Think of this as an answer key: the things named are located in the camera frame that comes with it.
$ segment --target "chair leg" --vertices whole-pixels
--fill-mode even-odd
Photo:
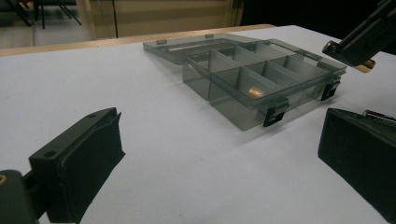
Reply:
[[[67,13],[65,12],[65,14],[69,18],[70,18],[70,16],[72,16],[78,22],[78,24],[81,25],[81,22],[73,15],[73,13],[69,10],[69,8],[67,8],[67,6],[64,4],[64,1],[62,1],[62,0],[56,0],[56,1],[58,1],[58,5],[63,11],[67,11]]]
[[[23,4],[24,7],[29,9],[29,6],[27,5],[27,1],[26,0],[20,0],[20,2]]]
[[[21,14],[23,14],[23,16],[29,17],[29,14],[27,14],[25,9],[19,3],[17,3],[17,5],[15,7],[17,8],[17,10],[20,11]]]
[[[23,15],[23,13],[16,7],[16,6],[13,6],[13,4],[11,3],[11,1],[10,0],[5,0],[6,1],[6,3],[18,14],[18,16],[24,21],[24,23],[27,25],[27,26],[31,26],[31,24],[29,23],[29,21],[28,20],[26,20],[26,18],[24,17],[24,15]]]
[[[40,6],[41,6],[41,22],[43,24],[43,30],[46,29],[46,23],[45,23],[45,19],[44,19],[44,4],[42,0],[39,0],[40,2]]]

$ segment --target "box latch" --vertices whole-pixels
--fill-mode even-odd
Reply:
[[[327,84],[326,87],[324,88],[322,97],[320,98],[320,101],[324,101],[329,99],[330,97],[335,95],[335,91],[337,90],[337,87],[341,84],[340,79],[335,80],[331,84]]]
[[[267,116],[265,117],[265,121],[262,126],[268,127],[282,120],[288,107],[289,107],[289,100],[287,98],[285,98],[283,101],[279,102],[278,104],[270,107],[268,109]]]

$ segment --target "black mechanical arm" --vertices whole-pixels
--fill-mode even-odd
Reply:
[[[34,224],[47,212],[53,223],[79,223],[121,161],[120,114],[94,112],[30,156],[22,176],[0,171],[0,223]]]
[[[362,72],[369,72],[375,66],[371,58],[395,39],[396,1],[382,0],[366,21],[339,44],[330,41],[323,53]]]

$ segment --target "wooden table edge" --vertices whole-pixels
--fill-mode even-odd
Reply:
[[[38,53],[38,52],[47,52],[47,51],[65,50],[65,49],[100,48],[104,46],[129,44],[135,42],[146,42],[156,39],[176,38],[176,37],[194,36],[194,35],[207,35],[207,34],[223,34],[223,33],[238,32],[238,31],[259,30],[259,29],[266,29],[273,27],[275,26],[271,24],[259,24],[259,25],[236,26],[236,27],[198,30],[198,31],[185,31],[185,32],[157,34],[157,35],[137,35],[131,37],[118,38],[118,39],[94,40],[94,41],[86,41],[86,42],[37,46],[37,47],[28,47],[28,48],[0,49],[0,56]]]

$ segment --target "white table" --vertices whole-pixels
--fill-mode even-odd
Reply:
[[[296,26],[234,34],[319,55],[338,41]],[[26,174],[48,141],[115,106],[126,156],[81,223],[387,223],[318,158],[327,108],[396,114],[396,56],[374,60],[368,74],[348,68],[329,102],[241,132],[142,43],[0,57],[0,170]]]

